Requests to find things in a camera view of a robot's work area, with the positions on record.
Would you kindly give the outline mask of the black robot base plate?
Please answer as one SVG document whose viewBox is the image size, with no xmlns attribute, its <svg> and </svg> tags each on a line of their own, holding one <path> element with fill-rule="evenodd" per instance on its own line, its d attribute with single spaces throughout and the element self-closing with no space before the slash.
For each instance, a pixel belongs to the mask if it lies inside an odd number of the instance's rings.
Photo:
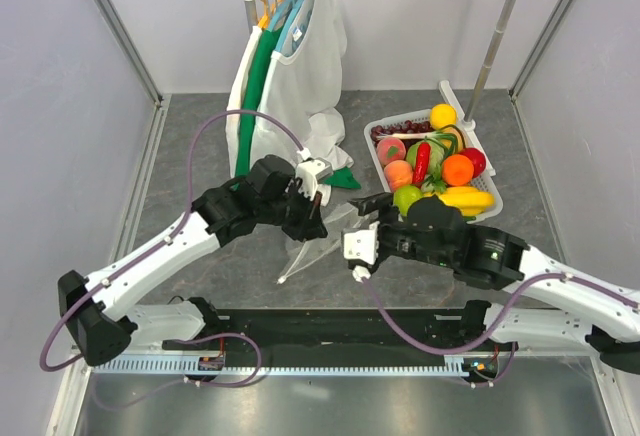
<svg viewBox="0 0 640 436">
<path fill-rule="evenodd" d="M 434 362 L 442 356 L 409 345 L 377 309 L 228 309 L 205 303 L 200 338 L 227 332 L 248 336 L 263 361 Z M 391 318 L 419 342 L 437 348 L 460 347 L 488 326 L 490 303 L 471 300 L 462 308 L 390 309 Z"/>
</svg>

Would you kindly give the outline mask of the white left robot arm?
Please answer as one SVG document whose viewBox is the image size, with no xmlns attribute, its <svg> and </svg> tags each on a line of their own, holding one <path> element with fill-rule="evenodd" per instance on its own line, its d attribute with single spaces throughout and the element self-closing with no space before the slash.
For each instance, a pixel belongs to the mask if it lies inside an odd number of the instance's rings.
<svg viewBox="0 0 640 436">
<path fill-rule="evenodd" d="M 326 237 L 320 182 L 331 173 L 323 159 L 291 165 L 267 155 L 247 175 L 206 190 L 167 229 L 121 260 L 88 276 L 75 270 L 62 275 L 57 282 L 60 316 L 82 359 L 100 366 L 131 344 L 167 340 L 211 348 L 220 327 L 203 299 L 170 308 L 143 307 L 142 297 L 258 225 L 278 227 L 294 241 Z"/>
</svg>

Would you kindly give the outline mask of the yellow lemon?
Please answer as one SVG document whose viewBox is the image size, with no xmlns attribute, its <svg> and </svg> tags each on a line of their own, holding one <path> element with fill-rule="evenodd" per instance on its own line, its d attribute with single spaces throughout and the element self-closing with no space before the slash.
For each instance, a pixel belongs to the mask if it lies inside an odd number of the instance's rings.
<svg viewBox="0 0 640 436">
<path fill-rule="evenodd" d="M 441 103 L 435 105 L 429 115 L 429 124 L 434 130 L 440 130 L 449 125 L 455 125 L 457 122 L 457 112 L 455 108 L 449 104 Z"/>
</svg>

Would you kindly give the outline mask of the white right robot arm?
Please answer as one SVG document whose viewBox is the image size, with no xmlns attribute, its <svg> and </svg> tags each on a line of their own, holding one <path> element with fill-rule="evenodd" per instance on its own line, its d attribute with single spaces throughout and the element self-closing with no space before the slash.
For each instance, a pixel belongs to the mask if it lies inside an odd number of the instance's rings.
<svg viewBox="0 0 640 436">
<path fill-rule="evenodd" d="M 524 240 L 497 228 L 468 223 L 439 198 L 421 198 L 405 215 L 389 193 L 351 200 L 365 229 L 342 235 L 343 257 L 353 278 L 371 297 L 371 275 L 390 257 L 452 270 L 456 279 L 483 290 L 504 291 L 509 300 L 489 304 L 458 324 L 462 345 L 429 346 L 405 332 L 381 302 L 377 309 L 402 340 L 433 355 L 454 355 L 493 343 L 575 343 L 593 348 L 601 362 L 639 372 L 639 293 L 606 283 L 555 261 Z"/>
</svg>

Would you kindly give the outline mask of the green lime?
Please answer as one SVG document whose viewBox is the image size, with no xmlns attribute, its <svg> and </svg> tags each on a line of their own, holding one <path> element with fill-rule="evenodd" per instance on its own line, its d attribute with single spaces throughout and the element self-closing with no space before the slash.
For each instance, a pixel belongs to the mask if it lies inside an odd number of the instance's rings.
<svg viewBox="0 0 640 436">
<path fill-rule="evenodd" d="M 414 185 L 406 185 L 398 188 L 393 194 L 393 205 L 398 209 L 402 217 L 406 217 L 409 208 L 423 198 L 421 190 Z"/>
</svg>

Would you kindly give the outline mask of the red apple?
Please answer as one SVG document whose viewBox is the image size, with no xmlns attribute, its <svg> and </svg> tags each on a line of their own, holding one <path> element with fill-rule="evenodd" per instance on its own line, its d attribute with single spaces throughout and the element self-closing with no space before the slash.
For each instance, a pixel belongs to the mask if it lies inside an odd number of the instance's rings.
<svg viewBox="0 0 640 436">
<path fill-rule="evenodd" d="M 468 158 L 473 165 L 473 179 L 482 174 L 487 166 L 484 153 L 477 148 L 468 147 L 460 152 L 460 155 Z"/>
</svg>

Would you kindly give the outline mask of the orange fruit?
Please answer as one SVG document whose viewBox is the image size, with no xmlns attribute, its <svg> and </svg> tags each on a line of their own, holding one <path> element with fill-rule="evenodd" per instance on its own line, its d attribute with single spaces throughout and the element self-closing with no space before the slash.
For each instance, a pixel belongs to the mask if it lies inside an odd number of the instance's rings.
<svg viewBox="0 0 640 436">
<path fill-rule="evenodd" d="M 473 163 L 464 155 L 454 154 L 442 163 L 442 180 L 449 186 L 467 185 L 473 179 L 473 175 Z"/>
</svg>

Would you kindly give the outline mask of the peach with green leaf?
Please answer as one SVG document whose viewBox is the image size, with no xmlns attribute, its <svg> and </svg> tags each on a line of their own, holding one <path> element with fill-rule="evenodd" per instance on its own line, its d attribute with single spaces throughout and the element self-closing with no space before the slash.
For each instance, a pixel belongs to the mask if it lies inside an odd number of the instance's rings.
<svg viewBox="0 0 640 436">
<path fill-rule="evenodd" d="M 382 138 L 377 144 L 376 154 L 381 166 L 386 167 L 394 161 L 404 160 L 406 147 L 398 138 Z"/>
</svg>

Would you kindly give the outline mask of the red chili pepper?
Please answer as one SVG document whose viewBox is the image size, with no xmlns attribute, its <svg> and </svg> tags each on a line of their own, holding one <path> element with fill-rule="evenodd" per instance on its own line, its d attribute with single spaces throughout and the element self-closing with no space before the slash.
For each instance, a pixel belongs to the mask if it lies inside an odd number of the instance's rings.
<svg viewBox="0 0 640 436">
<path fill-rule="evenodd" d="M 428 172 L 431 147 L 427 142 L 417 145 L 415 165 L 413 170 L 412 183 L 421 184 Z"/>
</svg>

